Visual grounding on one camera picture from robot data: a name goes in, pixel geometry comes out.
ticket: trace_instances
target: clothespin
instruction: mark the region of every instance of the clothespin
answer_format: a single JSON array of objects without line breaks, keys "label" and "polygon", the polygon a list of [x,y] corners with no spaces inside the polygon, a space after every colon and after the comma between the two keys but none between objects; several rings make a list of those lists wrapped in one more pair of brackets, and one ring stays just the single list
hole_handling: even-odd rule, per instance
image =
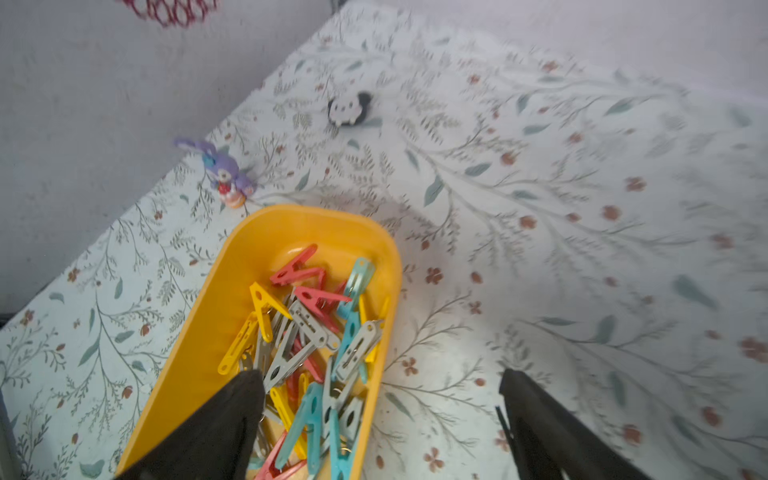
[{"label": "clothespin", "polygon": [[275,468],[275,457],[277,457],[277,453],[280,451],[280,447],[283,446],[283,442],[285,442],[287,433],[288,432],[283,432],[283,434],[280,436],[280,440],[277,441],[274,448],[272,449],[272,452],[270,452],[270,455],[266,457],[264,465],[262,465],[259,473],[253,477],[253,480],[287,480],[296,472],[301,470],[304,465],[306,465],[306,460],[302,460],[301,462],[288,468],[285,472],[281,472]]},{"label": "clothespin", "polygon": [[[337,359],[341,359],[342,357],[344,357],[344,353],[352,344],[352,341],[355,339],[355,335],[357,335],[359,331],[360,331],[360,312],[351,310],[346,314],[346,325],[344,326],[344,336],[341,339],[341,347],[339,347],[339,352],[336,357]],[[363,383],[366,383],[368,381],[367,371],[366,371],[365,377],[363,378],[365,379],[365,382]]]},{"label": "clothespin", "polygon": [[317,348],[328,348],[331,352],[339,349],[339,339],[310,313],[301,302],[291,303],[288,309],[293,321],[299,324],[301,332],[315,344]]},{"label": "clothespin", "polygon": [[298,408],[299,405],[299,370],[288,375],[286,379],[286,391],[288,392],[288,404],[292,410]]},{"label": "clothespin", "polygon": [[[339,286],[336,288],[336,291],[334,293],[336,295],[343,295],[345,288],[346,288],[346,280],[344,280],[339,284]],[[324,302],[323,306],[320,307],[320,310],[326,315],[330,315],[338,305],[339,305],[338,300],[330,300],[329,302]]]},{"label": "clothespin", "polygon": [[317,251],[317,245],[309,245],[301,253],[296,255],[293,260],[288,262],[286,266],[276,271],[274,275],[270,277],[270,281],[274,286],[285,286],[291,283],[300,282],[306,280],[312,276],[318,276],[318,284],[320,289],[325,288],[326,285],[326,271],[319,266],[314,268],[303,268],[304,263],[310,259],[312,255]]},{"label": "clothespin", "polygon": [[[334,358],[329,357],[326,364],[326,382],[323,384],[323,438],[326,439],[330,435],[330,413],[332,409],[337,412],[342,409],[346,399],[352,392],[352,387],[355,385],[357,378],[354,374],[347,380],[344,388],[341,389],[338,396],[331,395],[331,372],[333,371]],[[323,452],[328,448],[327,443],[323,446]]]},{"label": "clothespin", "polygon": [[[382,311],[379,314],[379,319],[384,320],[386,318],[386,314],[389,313],[389,295],[384,299],[384,305],[382,306]],[[365,323],[368,321],[367,315],[363,312],[365,309],[363,308],[364,302],[362,297],[360,297],[360,322]],[[373,347],[373,350],[371,350],[371,353],[369,353],[366,356],[366,363],[368,363],[371,368],[373,367],[373,363],[376,361],[376,354],[379,352],[379,346],[376,345]]]},{"label": "clothespin", "polygon": [[221,362],[219,362],[217,368],[219,374],[229,374],[232,368],[240,363],[245,351],[253,345],[253,339],[256,337],[258,328],[257,315],[254,312],[251,312],[245,319],[245,323],[240,328],[240,331],[235,336],[235,340],[232,341],[227,353],[221,359]]},{"label": "clothespin", "polygon": [[[299,340],[299,336],[296,335],[296,338],[293,339],[293,348],[291,349],[291,352],[293,355],[297,355],[301,352],[301,349],[303,348],[301,344],[301,340]],[[304,368],[309,370],[309,372],[312,374],[312,377],[315,379],[315,382],[323,383],[325,381],[325,377],[323,376],[323,369],[320,368],[320,364],[317,362],[317,359],[313,355],[314,352],[310,353],[310,355],[304,360]]]},{"label": "clothespin", "polygon": [[323,387],[319,383],[313,383],[307,389],[306,394],[301,399],[301,405],[296,411],[296,418],[288,429],[288,436],[283,443],[283,448],[277,454],[275,465],[278,468],[282,468],[288,462],[291,450],[303,436],[302,432],[306,426],[306,434],[309,436],[306,467],[310,474],[320,470],[320,437],[323,435],[322,395]]},{"label": "clothespin", "polygon": [[[293,421],[296,418],[296,413],[288,405],[288,392],[286,386],[276,386],[270,390],[270,397],[275,404],[277,414],[280,415],[280,421],[283,423],[283,427],[286,430],[290,430]],[[297,440],[293,442],[293,450],[299,456],[299,460],[306,460],[306,435],[301,435]]]},{"label": "clothespin", "polygon": [[280,331],[277,334],[280,344],[277,346],[275,358],[272,360],[269,371],[264,375],[265,392],[285,381],[315,351],[315,345],[308,342],[297,354],[291,355],[291,349],[298,332],[299,326],[296,322],[283,322],[280,326]]},{"label": "clothespin", "polygon": [[349,374],[364,363],[366,356],[379,342],[381,336],[380,320],[366,322],[366,325],[360,328],[360,331],[349,344],[349,348],[346,349],[344,355],[338,359],[336,366],[334,366],[333,375],[335,378],[341,381],[348,379]]},{"label": "clothespin", "polygon": [[301,375],[299,375],[299,398],[304,398],[304,395],[306,394],[306,390],[310,387],[310,383],[312,383],[312,376],[308,372],[301,372]]},{"label": "clothespin", "polygon": [[349,480],[352,474],[352,464],[355,461],[357,452],[357,439],[352,446],[352,451],[347,455],[341,453],[341,437],[339,436],[339,414],[336,409],[331,409],[330,413],[331,433],[331,478],[333,480]]},{"label": "clothespin", "polygon": [[250,296],[253,299],[253,308],[259,328],[261,329],[261,336],[265,342],[270,343],[272,342],[272,323],[269,317],[266,316],[267,310],[274,308],[289,319],[293,318],[288,313],[286,307],[278,299],[270,295],[258,282],[253,282],[253,285],[250,286]]},{"label": "clothespin", "polygon": [[341,333],[341,329],[336,325],[333,317],[328,313],[323,312],[320,309],[320,302],[338,300],[340,302],[350,302],[348,296],[339,295],[337,293],[324,292],[315,288],[308,288],[306,286],[297,286],[294,289],[296,297],[304,304],[304,306],[312,312],[318,320],[323,322],[325,326],[334,333]]},{"label": "clothespin", "polygon": [[340,317],[348,320],[347,316],[352,311],[357,310],[360,295],[368,288],[368,284],[371,282],[375,272],[376,267],[370,260],[362,257],[355,260],[355,266],[352,267],[352,273],[349,275],[349,279],[344,287],[344,295],[348,296],[350,300],[339,304],[339,307],[336,309],[336,313]]}]

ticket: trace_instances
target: purple bunny figure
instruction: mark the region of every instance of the purple bunny figure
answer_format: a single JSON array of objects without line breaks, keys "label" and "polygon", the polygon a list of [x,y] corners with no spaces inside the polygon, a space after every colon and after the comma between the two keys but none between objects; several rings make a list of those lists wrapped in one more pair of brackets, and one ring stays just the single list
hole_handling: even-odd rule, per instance
[{"label": "purple bunny figure", "polygon": [[226,147],[217,151],[210,142],[194,141],[188,138],[177,138],[174,144],[186,151],[203,156],[205,170],[212,177],[210,185],[219,190],[221,201],[228,207],[242,207],[246,197],[253,194],[255,190],[253,183],[245,174],[240,173],[237,162],[227,153]]}]

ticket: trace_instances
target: yellow plastic basket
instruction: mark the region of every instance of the yellow plastic basket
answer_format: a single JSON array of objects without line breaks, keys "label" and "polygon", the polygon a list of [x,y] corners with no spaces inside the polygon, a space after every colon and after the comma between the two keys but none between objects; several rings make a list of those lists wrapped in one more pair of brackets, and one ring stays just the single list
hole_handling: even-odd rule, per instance
[{"label": "yellow plastic basket", "polygon": [[[358,257],[365,257],[376,266],[365,294],[369,315],[378,316],[385,300],[390,302],[368,384],[353,390],[366,397],[352,468],[352,479],[360,477],[400,294],[400,255],[386,230],[370,219],[298,206],[264,208],[246,218],[224,243],[125,448],[118,473],[146,455],[237,373],[233,369],[222,376],[217,367],[253,311],[249,285],[257,281],[271,286],[270,275],[311,243],[318,250],[307,265],[326,268],[327,290],[348,277]],[[271,291],[282,298],[290,287]],[[324,462],[319,480],[330,478],[328,464]]]}]

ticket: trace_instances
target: gray clothespin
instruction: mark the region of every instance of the gray clothespin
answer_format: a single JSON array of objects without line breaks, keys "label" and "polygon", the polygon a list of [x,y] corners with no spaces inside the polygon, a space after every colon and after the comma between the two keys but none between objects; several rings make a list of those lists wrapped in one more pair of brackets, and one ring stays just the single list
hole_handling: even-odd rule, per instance
[{"label": "gray clothespin", "polygon": [[370,353],[374,346],[379,342],[382,336],[382,321],[365,322],[357,335],[354,336],[349,348],[336,363],[333,373],[336,378],[345,382],[349,381],[349,375],[357,366],[364,362],[366,355]]},{"label": "gray clothespin", "polygon": [[315,344],[310,341],[296,355],[291,356],[293,340],[298,333],[299,324],[296,322],[282,322],[282,325],[280,325],[280,330],[275,337],[280,340],[280,344],[275,352],[272,365],[270,365],[269,371],[264,376],[265,392],[269,392],[272,387],[285,381],[288,375],[295,372],[299,365],[304,363],[304,360],[310,356],[310,353],[315,351]]},{"label": "gray clothespin", "polygon": [[[323,438],[325,439],[330,434],[330,418],[329,413],[331,409],[335,409],[337,412],[342,409],[344,402],[352,392],[352,387],[355,385],[357,377],[352,374],[352,377],[344,385],[344,388],[338,396],[331,396],[331,372],[333,371],[333,363],[335,358],[329,357],[326,364],[326,381],[323,383]],[[323,447],[323,452],[326,451],[327,445]]]},{"label": "gray clothespin", "polygon": [[304,338],[309,339],[317,348],[325,347],[331,352],[339,349],[339,338],[318,322],[303,303],[293,302],[288,311],[293,321],[299,324]]}]

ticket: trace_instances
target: floral mat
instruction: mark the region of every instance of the floral mat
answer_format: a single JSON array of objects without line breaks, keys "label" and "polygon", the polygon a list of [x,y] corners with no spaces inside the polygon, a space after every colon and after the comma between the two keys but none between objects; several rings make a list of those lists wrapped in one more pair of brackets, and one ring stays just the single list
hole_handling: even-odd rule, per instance
[{"label": "floral mat", "polygon": [[[358,90],[365,122],[330,125]],[[765,478],[767,125],[353,2],[211,133],[258,182],[243,207],[186,157],[0,331],[25,477],[113,475],[227,235],[295,203],[402,255],[365,478],[517,478],[508,367],[654,478]]]}]

